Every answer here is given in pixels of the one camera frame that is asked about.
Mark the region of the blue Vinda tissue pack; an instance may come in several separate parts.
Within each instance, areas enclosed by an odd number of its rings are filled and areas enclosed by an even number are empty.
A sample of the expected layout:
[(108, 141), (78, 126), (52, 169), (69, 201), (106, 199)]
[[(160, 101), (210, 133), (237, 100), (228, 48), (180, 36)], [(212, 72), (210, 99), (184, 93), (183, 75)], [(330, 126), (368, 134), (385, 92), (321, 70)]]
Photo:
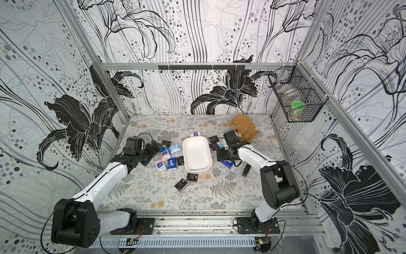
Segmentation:
[(232, 169), (234, 167), (234, 163), (230, 160), (223, 160), (221, 163), (228, 169)]

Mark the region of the pink Tempo tissue pack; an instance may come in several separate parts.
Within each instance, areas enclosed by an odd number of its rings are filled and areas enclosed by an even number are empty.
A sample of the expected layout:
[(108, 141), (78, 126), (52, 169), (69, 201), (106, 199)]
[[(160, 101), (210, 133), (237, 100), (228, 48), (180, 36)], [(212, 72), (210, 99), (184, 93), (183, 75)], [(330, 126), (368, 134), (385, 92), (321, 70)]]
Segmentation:
[(154, 165), (156, 167), (157, 172), (162, 172), (167, 169), (166, 165), (162, 159), (155, 161)]

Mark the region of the blue pink tissue pack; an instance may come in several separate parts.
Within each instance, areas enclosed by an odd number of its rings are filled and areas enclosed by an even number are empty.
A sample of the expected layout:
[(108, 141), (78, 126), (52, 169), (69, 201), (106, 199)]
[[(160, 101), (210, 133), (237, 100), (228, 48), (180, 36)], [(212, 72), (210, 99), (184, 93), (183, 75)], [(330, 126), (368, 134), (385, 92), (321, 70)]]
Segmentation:
[(167, 160), (171, 159), (171, 154), (168, 150), (160, 151), (160, 155), (161, 155), (161, 159), (163, 161), (167, 161)]

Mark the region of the dark blue Tempo tissue pack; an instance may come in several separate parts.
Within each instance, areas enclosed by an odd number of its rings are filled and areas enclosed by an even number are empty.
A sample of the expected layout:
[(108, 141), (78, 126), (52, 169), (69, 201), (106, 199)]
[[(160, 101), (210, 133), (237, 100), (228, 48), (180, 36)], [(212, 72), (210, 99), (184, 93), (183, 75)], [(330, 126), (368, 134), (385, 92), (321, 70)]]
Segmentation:
[(168, 163), (168, 170), (176, 170), (178, 168), (177, 164), (177, 159), (176, 158), (170, 158), (167, 161)]

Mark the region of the light blue tissue pack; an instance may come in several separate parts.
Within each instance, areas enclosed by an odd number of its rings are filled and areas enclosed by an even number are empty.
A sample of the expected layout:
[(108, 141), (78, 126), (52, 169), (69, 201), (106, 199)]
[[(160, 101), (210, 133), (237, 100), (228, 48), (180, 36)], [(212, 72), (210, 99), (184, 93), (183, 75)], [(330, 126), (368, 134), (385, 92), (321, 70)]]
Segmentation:
[(175, 154), (175, 153), (180, 152), (180, 151), (181, 151), (181, 148), (180, 148), (180, 146), (179, 146), (178, 144), (175, 144), (175, 145), (173, 145), (173, 146), (170, 146), (170, 147), (168, 148), (168, 151), (169, 151), (169, 153), (170, 153), (171, 155), (173, 155), (173, 154)]

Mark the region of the white plastic storage box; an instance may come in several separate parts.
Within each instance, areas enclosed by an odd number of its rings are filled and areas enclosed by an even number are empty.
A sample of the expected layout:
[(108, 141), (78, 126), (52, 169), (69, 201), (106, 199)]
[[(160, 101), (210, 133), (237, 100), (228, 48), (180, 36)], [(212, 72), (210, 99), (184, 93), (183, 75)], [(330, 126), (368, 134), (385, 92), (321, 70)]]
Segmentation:
[(213, 160), (207, 138), (202, 136), (187, 138), (182, 143), (182, 150), (188, 172), (198, 174), (212, 167)]

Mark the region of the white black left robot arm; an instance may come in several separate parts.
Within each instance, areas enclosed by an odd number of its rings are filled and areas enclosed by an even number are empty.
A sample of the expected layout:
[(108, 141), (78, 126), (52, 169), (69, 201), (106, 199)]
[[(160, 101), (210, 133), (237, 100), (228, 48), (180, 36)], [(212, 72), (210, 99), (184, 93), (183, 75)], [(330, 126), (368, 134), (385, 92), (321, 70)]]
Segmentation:
[(138, 165), (146, 166), (162, 148), (155, 141), (146, 145), (142, 145), (141, 141), (140, 138), (131, 139), (122, 154), (116, 155), (87, 187), (56, 204), (51, 229), (53, 243), (88, 248), (106, 233), (139, 236), (153, 233), (155, 220), (139, 219), (133, 209), (121, 208), (102, 215), (97, 213), (113, 187)]

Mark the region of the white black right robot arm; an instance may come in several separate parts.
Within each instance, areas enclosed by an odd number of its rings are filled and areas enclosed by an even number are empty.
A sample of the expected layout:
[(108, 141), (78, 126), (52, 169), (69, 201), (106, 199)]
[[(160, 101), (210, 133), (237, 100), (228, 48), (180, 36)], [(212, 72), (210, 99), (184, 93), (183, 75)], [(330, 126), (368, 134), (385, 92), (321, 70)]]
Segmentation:
[(242, 161), (258, 170), (264, 201), (254, 209), (253, 218), (258, 223), (272, 219), (282, 208), (295, 205), (300, 197), (293, 167), (286, 161), (277, 161), (256, 150), (252, 145), (234, 144), (216, 151), (217, 160)]

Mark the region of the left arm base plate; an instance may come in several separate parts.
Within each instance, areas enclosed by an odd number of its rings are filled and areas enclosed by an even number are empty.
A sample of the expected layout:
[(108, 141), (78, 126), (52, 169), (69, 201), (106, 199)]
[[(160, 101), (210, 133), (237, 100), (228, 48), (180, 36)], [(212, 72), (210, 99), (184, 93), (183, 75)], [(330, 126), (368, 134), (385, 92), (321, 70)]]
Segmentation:
[(137, 218), (135, 221), (130, 220), (124, 228), (111, 231), (111, 235), (152, 235), (155, 225), (155, 218)]

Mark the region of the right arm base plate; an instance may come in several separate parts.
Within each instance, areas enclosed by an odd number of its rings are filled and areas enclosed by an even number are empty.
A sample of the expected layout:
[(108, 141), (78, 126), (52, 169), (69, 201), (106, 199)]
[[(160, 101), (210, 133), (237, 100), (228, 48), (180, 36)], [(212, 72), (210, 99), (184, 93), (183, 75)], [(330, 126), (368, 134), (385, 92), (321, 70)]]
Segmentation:
[(277, 235), (281, 233), (277, 218), (272, 218), (266, 222), (259, 222), (253, 217), (236, 217), (233, 220), (233, 226), (237, 228), (240, 235)]

